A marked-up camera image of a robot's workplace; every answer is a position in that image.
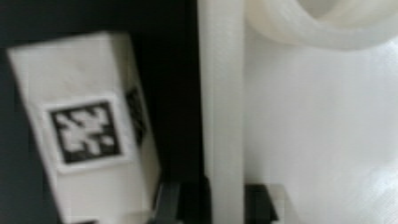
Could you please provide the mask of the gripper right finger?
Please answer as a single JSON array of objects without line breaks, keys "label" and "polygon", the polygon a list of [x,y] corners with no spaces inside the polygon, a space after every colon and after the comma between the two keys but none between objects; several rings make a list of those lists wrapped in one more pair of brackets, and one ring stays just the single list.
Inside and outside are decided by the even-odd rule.
[{"label": "gripper right finger", "polygon": [[246,185],[246,224],[287,224],[287,193],[280,185]]}]

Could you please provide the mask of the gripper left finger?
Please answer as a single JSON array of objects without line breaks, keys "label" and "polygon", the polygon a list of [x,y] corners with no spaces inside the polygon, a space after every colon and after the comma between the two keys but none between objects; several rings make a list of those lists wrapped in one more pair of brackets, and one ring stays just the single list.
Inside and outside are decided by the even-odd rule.
[{"label": "gripper left finger", "polygon": [[182,184],[164,182],[161,186],[154,224],[179,224]]}]

